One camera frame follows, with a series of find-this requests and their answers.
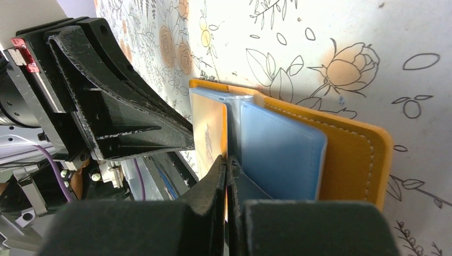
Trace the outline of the floral tablecloth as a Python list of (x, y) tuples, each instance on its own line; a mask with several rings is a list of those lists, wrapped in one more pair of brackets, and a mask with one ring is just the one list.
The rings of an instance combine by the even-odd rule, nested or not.
[(402, 255), (451, 255), (451, 1), (95, 1), (127, 59), (191, 120), (188, 81), (251, 87), (386, 129)]

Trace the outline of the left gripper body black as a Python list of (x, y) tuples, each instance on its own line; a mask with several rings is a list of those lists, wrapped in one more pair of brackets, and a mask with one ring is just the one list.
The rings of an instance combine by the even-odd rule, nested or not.
[(94, 135), (103, 116), (103, 96), (53, 37), (69, 34), (65, 43), (95, 50), (102, 33), (102, 21), (52, 21), (20, 25), (8, 37), (12, 44), (5, 51), (12, 66), (8, 74), (31, 111), (26, 125), (41, 127), (62, 161), (83, 152), (103, 159), (102, 144)]

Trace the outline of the orange leather card holder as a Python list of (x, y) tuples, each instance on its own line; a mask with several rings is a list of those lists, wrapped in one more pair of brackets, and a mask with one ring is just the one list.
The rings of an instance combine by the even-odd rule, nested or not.
[(384, 207), (392, 163), (393, 140), (381, 127), (284, 102), (254, 89), (191, 79), (191, 88), (251, 94), (267, 110), (320, 129), (328, 138), (319, 198)]

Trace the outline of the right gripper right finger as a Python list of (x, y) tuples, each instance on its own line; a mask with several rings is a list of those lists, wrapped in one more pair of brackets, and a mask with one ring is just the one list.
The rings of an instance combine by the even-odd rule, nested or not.
[(390, 227), (360, 201), (272, 199), (227, 160), (230, 255), (398, 255)]

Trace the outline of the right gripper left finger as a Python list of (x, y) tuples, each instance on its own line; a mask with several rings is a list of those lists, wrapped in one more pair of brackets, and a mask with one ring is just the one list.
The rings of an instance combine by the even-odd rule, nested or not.
[(222, 255), (226, 163), (218, 156), (173, 201), (78, 201), (53, 219), (39, 255)]

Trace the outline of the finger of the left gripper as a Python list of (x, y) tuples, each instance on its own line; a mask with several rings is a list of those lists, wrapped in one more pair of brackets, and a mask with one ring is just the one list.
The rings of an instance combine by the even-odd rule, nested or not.
[[(85, 47), (63, 40), (69, 34), (55, 36), (53, 40), (65, 52), (77, 68), (83, 70), (82, 60)], [(111, 94), (102, 91), (103, 116), (94, 129), (97, 142), (102, 144), (102, 160), (123, 160), (127, 158), (159, 154), (171, 151), (194, 149), (192, 134), (177, 134), (166, 129), (165, 122), (152, 119), (148, 112), (130, 107)]]
[(149, 113), (152, 119), (165, 122), (166, 129), (177, 134), (192, 134), (192, 125), (168, 105), (135, 71), (121, 51), (104, 18), (77, 22), (89, 41), (82, 60), (83, 70), (101, 90), (117, 100)]

